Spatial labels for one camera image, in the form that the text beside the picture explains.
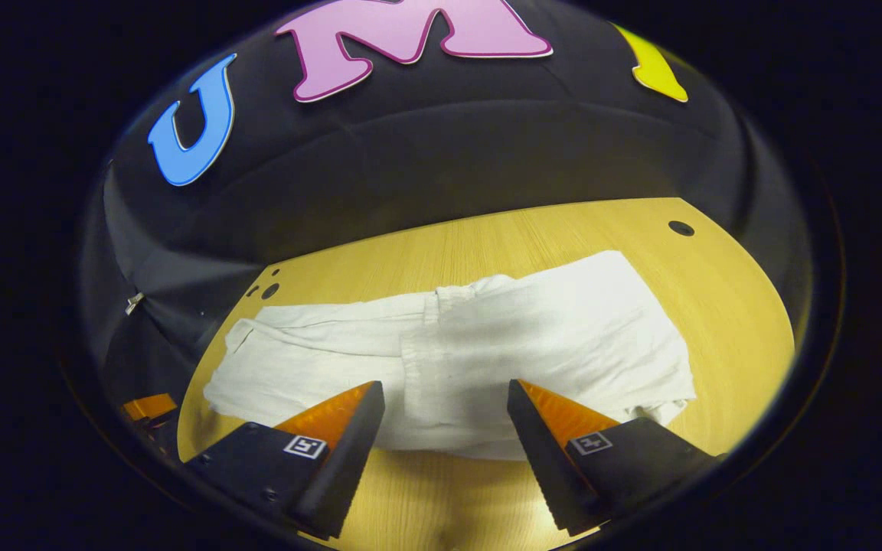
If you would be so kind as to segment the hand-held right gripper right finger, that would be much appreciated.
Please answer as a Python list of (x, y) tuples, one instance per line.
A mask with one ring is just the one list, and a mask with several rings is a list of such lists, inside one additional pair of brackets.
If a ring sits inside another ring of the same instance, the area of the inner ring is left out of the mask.
[(557, 529), (571, 536), (622, 522), (720, 466), (646, 416), (620, 422), (523, 379), (507, 411)]

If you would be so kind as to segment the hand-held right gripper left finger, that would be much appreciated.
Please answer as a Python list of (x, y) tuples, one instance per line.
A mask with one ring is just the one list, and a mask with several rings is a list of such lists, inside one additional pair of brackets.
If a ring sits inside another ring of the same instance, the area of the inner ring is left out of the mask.
[(200, 481), (281, 530), (340, 537), (385, 412), (362, 383), (272, 428), (243, 422), (186, 461)]

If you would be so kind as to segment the white jeans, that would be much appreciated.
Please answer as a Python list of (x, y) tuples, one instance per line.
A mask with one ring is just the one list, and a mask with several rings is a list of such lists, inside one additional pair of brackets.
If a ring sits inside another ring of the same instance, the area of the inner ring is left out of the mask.
[(378, 380), (378, 448), (519, 461), (514, 379), (620, 422), (668, 425), (697, 396), (683, 336), (615, 250), (519, 279), (263, 308), (228, 331), (204, 396), (217, 414), (275, 426)]

